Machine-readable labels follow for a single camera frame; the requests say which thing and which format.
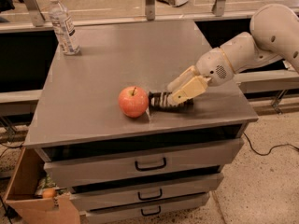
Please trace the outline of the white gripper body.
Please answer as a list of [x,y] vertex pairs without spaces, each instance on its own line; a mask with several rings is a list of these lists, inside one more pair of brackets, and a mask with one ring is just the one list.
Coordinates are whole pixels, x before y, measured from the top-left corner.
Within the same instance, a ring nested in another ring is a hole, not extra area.
[[234,71],[221,48],[202,55],[196,67],[204,78],[209,79],[209,86],[220,86],[234,77]]

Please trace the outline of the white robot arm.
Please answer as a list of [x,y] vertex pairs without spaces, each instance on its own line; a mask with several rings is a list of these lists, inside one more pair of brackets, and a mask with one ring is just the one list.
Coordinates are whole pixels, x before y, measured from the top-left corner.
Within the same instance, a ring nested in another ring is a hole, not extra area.
[[164,104],[178,106],[220,86],[234,75],[284,59],[299,72],[299,18],[288,7],[270,4],[251,17],[243,32],[203,54],[196,64],[168,84]]

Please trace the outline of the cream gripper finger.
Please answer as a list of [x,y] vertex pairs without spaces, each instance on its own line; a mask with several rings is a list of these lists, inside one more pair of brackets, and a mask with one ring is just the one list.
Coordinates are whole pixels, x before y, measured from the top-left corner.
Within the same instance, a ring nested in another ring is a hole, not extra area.
[[167,98],[168,103],[170,105],[178,105],[203,94],[208,87],[209,81],[209,78],[203,76],[194,77],[174,92],[170,92]]
[[198,76],[199,72],[198,69],[192,65],[188,67],[182,74],[180,74],[177,78],[175,78],[173,81],[171,81],[167,85],[167,90],[169,92],[174,92],[184,84],[186,84],[188,81],[193,79],[194,77]]

